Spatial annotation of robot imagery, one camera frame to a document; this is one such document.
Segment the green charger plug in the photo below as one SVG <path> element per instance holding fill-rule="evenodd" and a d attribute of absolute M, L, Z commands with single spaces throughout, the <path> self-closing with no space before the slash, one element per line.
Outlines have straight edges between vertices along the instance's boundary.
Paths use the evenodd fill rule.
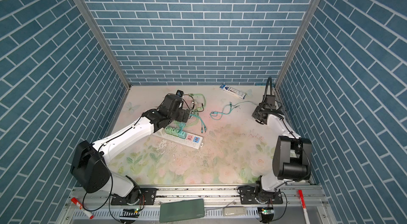
<path fill-rule="evenodd" d="M 178 128 L 173 128 L 173 129 L 171 130 L 171 134 L 172 134 L 173 136 L 176 136 L 176 137 L 179 137 L 179 132 L 180 132 L 180 130 L 179 130 Z"/>
<path fill-rule="evenodd" d="M 168 135 L 172 135 L 172 130 L 173 130 L 172 127 L 166 127 L 166 128 L 164 129 L 165 133 L 168 134 Z"/>

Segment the teal charger with cable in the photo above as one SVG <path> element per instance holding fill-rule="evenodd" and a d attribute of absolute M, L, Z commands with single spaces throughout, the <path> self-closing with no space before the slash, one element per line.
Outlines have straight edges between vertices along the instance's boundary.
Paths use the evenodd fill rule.
<path fill-rule="evenodd" d="M 189 115 L 189 120 L 193 118 L 194 120 L 191 121 L 187 121 L 187 122 L 175 122 L 176 126 L 179 127 L 179 129 L 181 131 L 183 131 L 185 128 L 189 128 L 189 127 L 193 127 L 195 125 L 197 125 L 200 122 L 200 126 L 201 126 L 201 133 L 205 133 L 207 132 L 207 127 L 206 124 L 204 123 L 202 117 L 199 115 L 198 111 L 192 111 L 192 113 Z"/>
<path fill-rule="evenodd" d="M 232 113 L 233 110 L 240 108 L 241 105 L 243 104 L 253 104 L 256 105 L 254 102 L 252 101 L 242 101 L 242 102 L 238 102 L 236 104 L 233 104 L 232 102 L 230 102 L 228 105 L 225 105 L 221 111 L 211 111 L 210 118 L 213 120 L 221 120 L 223 116 L 229 115 Z"/>

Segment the white power strip coloured sockets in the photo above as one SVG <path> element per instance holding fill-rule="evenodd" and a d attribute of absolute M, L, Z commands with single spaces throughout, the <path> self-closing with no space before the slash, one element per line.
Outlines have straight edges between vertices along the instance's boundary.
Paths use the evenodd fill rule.
<path fill-rule="evenodd" d="M 203 137 L 198 136 L 195 134 L 191 134 L 189 132 L 181 131 L 179 132 L 179 137 L 168 135 L 165 133 L 164 129 L 160 129 L 159 131 L 153 133 L 154 136 L 157 136 L 162 139 L 166 139 L 175 143 L 179 143 L 181 145 L 193 148 L 193 149 L 200 149 L 203 146 Z"/>

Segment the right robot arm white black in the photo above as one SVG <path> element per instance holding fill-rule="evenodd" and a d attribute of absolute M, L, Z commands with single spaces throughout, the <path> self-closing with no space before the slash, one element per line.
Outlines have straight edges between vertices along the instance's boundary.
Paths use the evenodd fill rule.
<path fill-rule="evenodd" d="M 312 143 L 301 137 L 286 122 L 284 114 L 276 109 L 275 96 L 264 94 L 252 117 L 262 125 L 279 132 L 272 159 L 272 173 L 256 181 L 256 194 L 276 193 L 290 182 L 306 181 L 311 177 Z"/>

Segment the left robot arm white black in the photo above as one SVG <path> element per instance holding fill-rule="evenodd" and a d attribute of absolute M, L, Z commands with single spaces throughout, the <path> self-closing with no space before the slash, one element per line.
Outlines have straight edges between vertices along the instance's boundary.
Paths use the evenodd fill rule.
<path fill-rule="evenodd" d="M 126 200 L 128 205 L 138 202 L 141 192 L 130 177 L 123 177 L 108 168 L 108 164 L 122 151 L 139 140 L 167 127 L 173 121 L 187 122 L 190 108 L 183 108 L 183 91 L 167 94 L 159 107 L 144 112 L 141 117 L 103 139 L 79 143 L 73 155 L 71 174 L 87 193 L 107 191 Z"/>

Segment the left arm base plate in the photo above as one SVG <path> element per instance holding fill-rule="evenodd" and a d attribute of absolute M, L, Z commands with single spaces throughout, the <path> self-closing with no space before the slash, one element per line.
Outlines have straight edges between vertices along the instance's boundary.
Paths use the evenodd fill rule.
<path fill-rule="evenodd" d="M 133 189 L 126 197 L 114 194 L 111 199 L 112 206 L 152 206 L 155 202 L 156 188 Z"/>

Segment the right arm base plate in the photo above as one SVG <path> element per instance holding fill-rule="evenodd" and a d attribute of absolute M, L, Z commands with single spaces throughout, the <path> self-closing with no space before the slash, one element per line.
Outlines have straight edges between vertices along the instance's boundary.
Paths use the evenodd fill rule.
<path fill-rule="evenodd" d="M 267 192 L 247 185 L 238 187 L 237 192 L 242 205 L 283 204 L 282 194 L 280 192 Z"/>

